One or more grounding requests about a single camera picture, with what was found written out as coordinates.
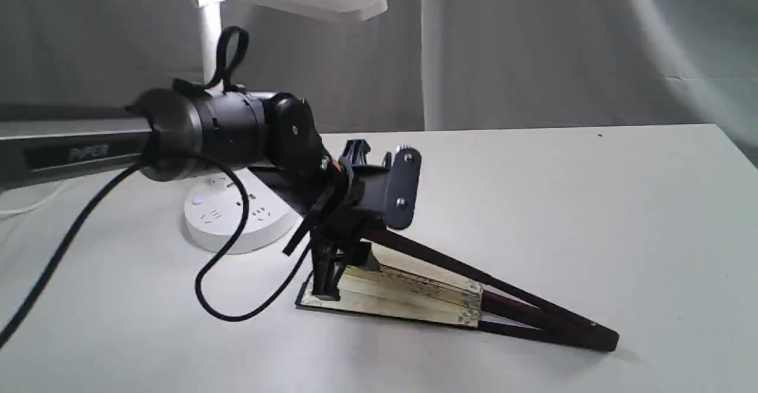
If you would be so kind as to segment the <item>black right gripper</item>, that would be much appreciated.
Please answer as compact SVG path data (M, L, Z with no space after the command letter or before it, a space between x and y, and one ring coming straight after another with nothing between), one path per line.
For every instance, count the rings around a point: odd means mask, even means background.
M306 234L310 237L311 294L340 301L339 280L345 267L374 271L372 244L360 232L381 210L360 209L371 188L362 178L380 178L389 167L369 165L366 140L349 140L334 159L321 139L267 140L267 186L298 215L301 223L282 252L290 256Z

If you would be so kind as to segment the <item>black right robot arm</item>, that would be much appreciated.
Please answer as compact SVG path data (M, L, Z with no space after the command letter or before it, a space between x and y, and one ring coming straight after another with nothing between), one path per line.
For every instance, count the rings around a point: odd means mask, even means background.
M287 93L212 94L153 89L126 114L55 120L56 107L16 105L20 120L2 121L2 191L124 168L155 182L211 173L228 175L240 196L236 171L263 174L263 182L303 216L292 242L309 234L312 293L338 301L349 265L365 263L370 231L402 230L412 223L419 170L406 167L410 148L368 165L369 147L351 140L333 158L315 128L306 100Z

